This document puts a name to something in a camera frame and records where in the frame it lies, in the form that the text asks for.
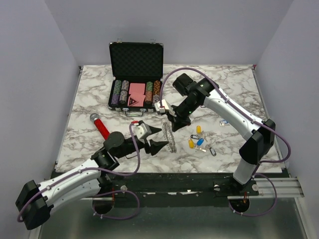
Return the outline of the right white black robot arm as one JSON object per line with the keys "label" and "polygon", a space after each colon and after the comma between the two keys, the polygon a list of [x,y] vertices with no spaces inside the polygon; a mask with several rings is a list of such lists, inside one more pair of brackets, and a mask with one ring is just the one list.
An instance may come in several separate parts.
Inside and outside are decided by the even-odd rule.
{"label": "right white black robot arm", "polygon": [[247,182],[261,158],[274,144],[275,123],[270,119],[263,121],[237,103],[232,103],[218,84],[206,78],[196,82],[187,74],[182,74],[173,86],[185,99],[178,106],[171,106],[167,113],[172,131],[189,126],[189,116],[198,107],[205,106],[228,121],[245,139],[245,144],[239,150],[241,160],[233,173],[234,180],[229,183],[230,191],[241,195],[247,190]]}

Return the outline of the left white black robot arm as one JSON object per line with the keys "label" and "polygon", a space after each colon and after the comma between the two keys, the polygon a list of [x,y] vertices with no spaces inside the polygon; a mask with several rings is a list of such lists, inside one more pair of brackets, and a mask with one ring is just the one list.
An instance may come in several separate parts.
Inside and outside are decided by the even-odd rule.
{"label": "left white black robot arm", "polygon": [[154,141],[149,136],[161,131],[141,121],[129,125],[130,138],[125,138],[119,131],[110,133],[103,146],[78,167],[58,177],[36,183],[30,180],[24,184],[15,202],[18,209],[17,221],[24,223],[28,230],[44,224],[51,213],[68,202],[85,197],[104,197],[110,193],[111,185],[107,175],[128,177],[136,174],[141,162],[130,173],[114,170],[119,166],[118,159],[134,152],[140,156],[140,150],[154,156],[168,141]]}

